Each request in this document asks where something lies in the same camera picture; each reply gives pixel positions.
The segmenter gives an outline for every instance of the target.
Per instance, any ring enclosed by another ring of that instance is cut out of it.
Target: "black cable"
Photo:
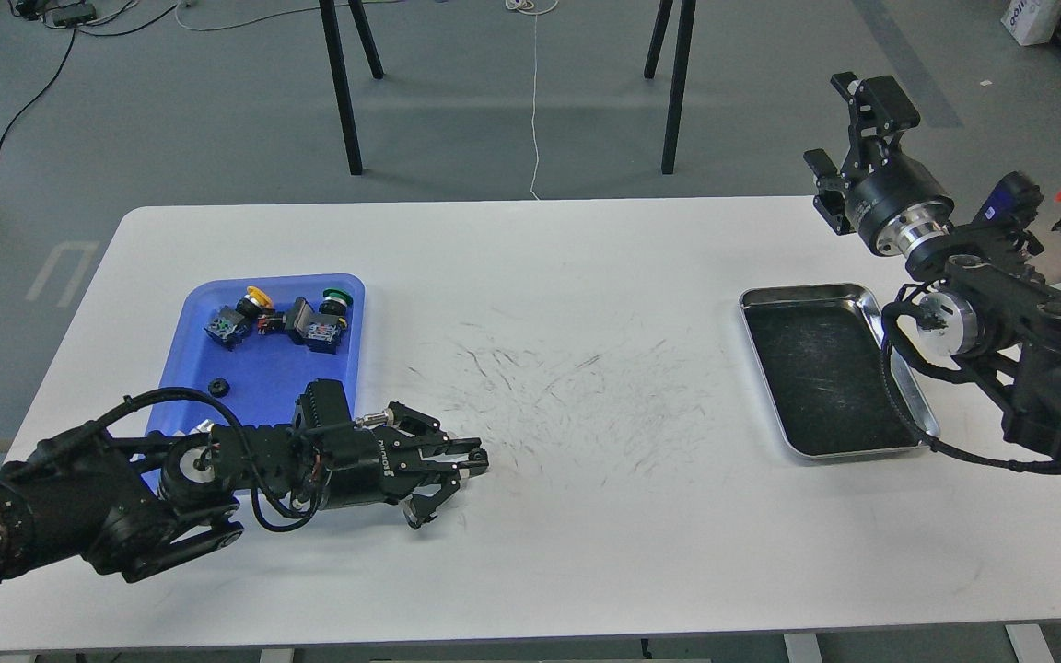
[[[879,370],[883,379],[883,390],[891,403],[891,409],[895,411],[895,415],[898,416],[898,419],[900,419],[901,423],[914,436],[916,436],[919,441],[927,444],[927,448],[934,450],[934,452],[943,453],[944,456],[955,457],[956,460],[963,460],[975,465],[999,467],[999,469],[1011,471],[1030,471],[1030,473],[1034,474],[1061,474],[1061,460],[1002,460],[996,457],[977,456],[977,454],[967,452],[967,450],[954,448],[954,446],[940,440],[939,437],[933,436],[932,433],[927,433],[925,430],[919,428],[919,424],[915,422],[912,416],[903,409],[902,404],[900,404],[900,401],[895,398],[895,386],[893,386],[895,385],[895,378],[891,374],[891,349],[892,345],[890,344],[889,337],[885,337],[880,347],[882,361],[879,364]]]
[[[308,521],[312,518],[312,512],[315,512],[317,508],[315,507],[316,501],[313,500],[311,504],[311,509],[306,512],[299,512],[297,509],[285,506],[277,499],[274,499],[273,491],[268,489],[268,482],[265,482],[264,475],[261,474],[260,467],[257,467],[256,461],[253,456],[253,444],[248,440],[248,433],[244,431],[243,424],[236,414],[214,396],[206,394],[206,391],[201,391],[198,389],[191,389],[190,387],[159,387],[158,389],[152,389],[150,391],[144,391],[142,395],[137,396],[125,396],[122,404],[109,409],[101,418],[93,419],[92,421],[86,422],[76,429],[75,432],[71,433],[70,436],[64,437],[59,440],[58,444],[54,444],[48,453],[47,457],[41,458],[41,460],[35,463],[27,463],[17,467],[16,470],[8,471],[4,475],[5,479],[8,482],[24,482],[24,479],[32,477],[34,474],[40,473],[46,469],[48,464],[58,458],[67,456],[80,449],[82,444],[91,442],[98,434],[108,429],[109,425],[121,421],[125,416],[134,415],[135,412],[143,409],[153,404],[158,404],[161,402],[172,402],[172,401],[194,401],[201,402],[210,406],[215,412],[223,416],[224,421],[227,423],[236,435],[236,439],[240,441],[241,454],[243,454],[244,464],[248,467],[248,473],[253,475],[255,481],[253,487],[253,513],[256,516],[256,521],[265,529],[271,533],[281,533],[281,531],[292,531],[292,529],[298,528],[300,525],[292,526],[286,525],[282,528],[282,525],[274,525],[265,520],[264,513],[261,509],[260,493],[264,492],[266,499],[268,500],[268,506],[273,507],[274,511],[277,511],[279,516],[283,518],[290,518],[290,520],[306,520]]]
[[[38,91],[37,94],[32,97],[31,101],[27,102],[27,105],[23,108],[18,109],[18,112],[15,114],[13,118],[11,118],[11,122],[7,122],[7,127],[3,129],[3,135],[0,137],[0,156],[3,155],[3,143],[5,143],[5,139],[7,139],[7,134],[11,134],[11,127],[14,126],[14,122],[17,122],[17,119],[20,116],[22,116],[25,112],[25,110],[30,108],[32,104],[34,104],[35,101],[38,101],[38,98],[42,97],[44,92],[48,91],[48,88],[52,87],[52,85],[55,83],[55,80],[59,78],[59,72],[64,71],[64,65],[68,62],[68,55],[72,54],[72,45],[75,43],[76,41],[76,32],[80,31],[72,30],[72,38],[68,39],[68,48],[66,51],[64,51],[64,58],[59,59],[59,67],[55,68],[55,73],[52,74],[52,78],[47,82],[47,85],[42,89],[40,89],[40,91]]]
[[[134,34],[135,32],[138,32],[139,30],[147,29],[147,27],[151,27],[151,25],[155,24],[156,22],[158,22],[160,20],[163,20],[163,18],[166,17],[166,14],[174,12],[174,7],[176,7],[177,4],[178,3],[170,5],[170,8],[166,10],[166,12],[160,13],[160,14],[158,14],[158,16],[151,18],[149,21],[143,22],[143,24],[139,24],[138,27],[136,27],[136,29],[127,30],[125,32],[87,32],[87,31],[81,31],[81,32],[84,32],[89,37],[123,37],[123,35]]]

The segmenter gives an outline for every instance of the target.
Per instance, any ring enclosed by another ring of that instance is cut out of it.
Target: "white box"
[[[1002,24],[1020,46],[1050,41],[1061,17],[1061,0],[1010,0]]]

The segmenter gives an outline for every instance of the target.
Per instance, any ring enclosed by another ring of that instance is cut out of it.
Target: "robotic arm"
[[[188,436],[109,435],[123,416],[169,400],[210,404],[227,425]],[[73,555],[98,574],[138,582],[240,538],[244,528],[231,521],[239,490],[251,491],[254,516],[274,533],[306,525],[319,509],[378,501],[401,505],[418,528],[488,466],[476,437],[451,439],[437,419],[399,402],[352,419],[336,381],[309,383],[291,423],[257,428],[186,387],[127,396],[101,419],[3,466],[0,582]],[[142,478],[152,470],[161,471],[156,492]],[[288,524],[266,520],[262,500]]]
[[[1044,250],[1027,230],[1043,194],[1023,173],[1011,172],[972,223],[955,226],[942,186],[902,152],[903,134],[919,125],[919,112],[895,80],[846,72],[831,83],[849,105],[850,151],[840,170],[823,150],[805,152],[817,185],[813,205],[837,234],[856,231],[873,255],[904,257],[917,281],[884,307],[884,365],[893,349],[929,378],[975,383],[1002,408],[1003,439],[1051,460],[978,457],[929,436],[903,412],[900,419],[949,456],[1061,474],[1061,291],[1027,264]],[[925,360],[898,326],[904,316],[933,352],[952,357],[957,368]],[[1002,353],[1015,346],[1017,360]]]

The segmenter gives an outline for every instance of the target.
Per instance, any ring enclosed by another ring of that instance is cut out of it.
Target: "metal tray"
[[[918,449],[883,389],[883,327],[870,290],[853,282],[746,291],[740,297],[784,440],[802,457]],[[919,428],[939,435],[911,370],[891,356],[897,398]]]

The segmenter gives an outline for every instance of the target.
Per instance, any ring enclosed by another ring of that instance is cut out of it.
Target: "cable on floor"
[[[535,181],[539,180],[539,132],[535,128],[535,117],[539,110],[539,14],[534,14],[534,78],[530,88],[530,140],[534,142],[534,173],[530,175],[530,194],[535,200],[540,199],[535,193]]]
[[[507,10],[518,12],[519,14],[526,14],[528,17],[541,17],[547,12],[555,11],[555,7],[559,7],[559,0],[555,0],[555,4],[552,4],[546,10],[536,10],[532,0],[506,0]]]
[[[81,31],[72,30],[72,37],[68,39],[68,48],[67,50],[64,51],[64,58],[59,59],[59,66],[55,67],[55,73],[52,74],[52,78],[47,82],[47,85],[42,89],[40,89],[40,91],[38,91],[37,94],[32,97],[31,101],[27,102],[23,108],[18,109],[18,112],[15,114],[13,118],[11,118],[11,122],[7,122],[7,127],[3,129],[3,135],[0,136],[0,156],[3,155],[3,143],[5,142],[5,139],[7,139],[7,134],[11,134],[11,127],[14,126],[14,122],[17,122],[18,118],[20,118],[24,112],[27,112],[27,109],[30,108],[35,101],[38,101],[38,98],[42,97],[44,93],[47,92],[48,89],[50,89],[52,85],[55,84],[55,80],[59,78],[59,72],[64,71],[64,65],[67,64],[68,62],[68,55],[72,54],[72,45],[76,42],[76,34],[80,32]]]
[[[363,3],[364,4],[392,4],[392,3],[401,3],[401,1],[403,1],[403,0],[363,0]],[[237,29],[237,27],[258,24],[258,22],[266,21],[269,18],[288,17],[290,14],[300,14],[302,12],[316,12],[317,11],[317,7],[302,7],[300,10],[286,10],[284,12],[277,12],[275,14],[268,14],[268,16],[266,16],[266,17],[253,18],[253,20],[248,20],[248,21],[244,21],[244,22],[239,22],[238,24],[221,24],[221,25],[214,25],[214,27],[195,27],[195,25],[185,24],[185,22],[182,22],[182,18],[179,16],[179,10],[181,7],[185,7],[185,5],[188,5],[188,7],[189,7],[190,4],[189,3],[176,3],[176,4],[174,4],[174,22],[177,22],[177,24],[179,27],[181,27],[181,29],[189,30],[191,32],[220,32],[222,30],[232,30],[232,29]],[[349,4],[348,3],[335,3],[333,5],[335,5],[335,7],[346,7]]]
[[[178,3],[170,5],[170,7],[166,8],[166,12],[160,13],[158,14],[158,16],[151,18],[149,21],[143,22],[143,24],[135,27],[135,29],[126,30],[125,32],[88,32],[88,30],[83,30],[81,32],[87,34],[89,37],[125,37],[126,34],[134,34],[135,32],[147,29],[147,27],[151,27],[156,22],[163,20],[166,14],[174,12],[174,8],[176,7],[178,7]]]

